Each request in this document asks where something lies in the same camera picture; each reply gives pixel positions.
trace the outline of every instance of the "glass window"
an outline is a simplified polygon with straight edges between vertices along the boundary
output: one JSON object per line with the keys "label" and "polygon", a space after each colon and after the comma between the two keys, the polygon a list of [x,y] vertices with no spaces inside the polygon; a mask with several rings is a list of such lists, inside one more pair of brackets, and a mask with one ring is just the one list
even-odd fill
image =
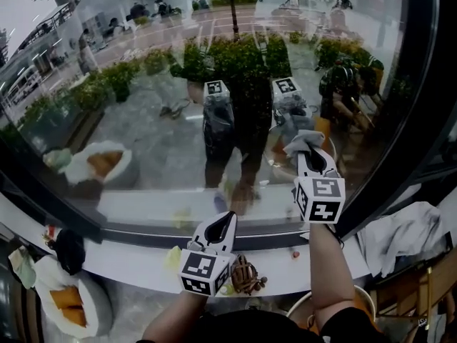
{"label": "glass window", "polygon": [[322,147],[350,199],[388,146],[404,0],[56,1],[0,71],[44,78],[2,136],[104,226],[192,234],[232,209],[242,234],[297,230],[297,151]]}

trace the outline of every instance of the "sky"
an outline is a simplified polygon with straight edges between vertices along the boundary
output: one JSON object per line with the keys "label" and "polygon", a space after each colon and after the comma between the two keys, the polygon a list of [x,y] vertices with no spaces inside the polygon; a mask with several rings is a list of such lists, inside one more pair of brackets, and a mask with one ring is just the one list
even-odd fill
{"label": "sky", "polygon": [[0,0],[0,29],[5,28],[7,35],[13,29],[8,43],[8,57],[17,50],[22,41],[35,26],[57,5],[54,0]]}

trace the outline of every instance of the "human arm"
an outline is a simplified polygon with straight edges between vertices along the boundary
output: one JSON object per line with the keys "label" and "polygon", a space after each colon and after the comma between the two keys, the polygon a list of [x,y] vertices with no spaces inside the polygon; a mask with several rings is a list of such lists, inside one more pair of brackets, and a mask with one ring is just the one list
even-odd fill
{"label": "human arm", "polygon": [[169,307],[155,318],[143,334],[155,343],[182,342],[204,310],[208,297],[182,291]]}
{"label": "human arm", "polygon": [[311,224],[311,292],[319,330],[337,312],[354,307],[355,289],[338,240],[326,225]]}

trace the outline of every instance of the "white counter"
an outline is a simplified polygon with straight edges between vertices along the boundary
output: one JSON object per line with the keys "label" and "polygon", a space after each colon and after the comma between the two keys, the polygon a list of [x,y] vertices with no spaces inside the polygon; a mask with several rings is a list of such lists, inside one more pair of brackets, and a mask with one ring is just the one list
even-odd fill
{"label": "white counter", "polygon": [[[0,222],[28,242],[51,252],[41,237],[44,227],[14,206],[3,194],[0,194]],[[85,241],[85,247],[86,262],[83,268],[86,271],[156,291],[172,293],[181,291],[176,273],[164,266],[167,253],[165,249],[138,247],[110,241],[96,244],[90,240]],[[294,251],[300,252],[299,258],[292,259]],[[354,279],[369,274],[355,237],[345,242],[343,252]],[[289,294],[311,288],[307,245],[249,251],[244,254],[256,267],[260,277],[268,277],[266,288],[256,295]]]}

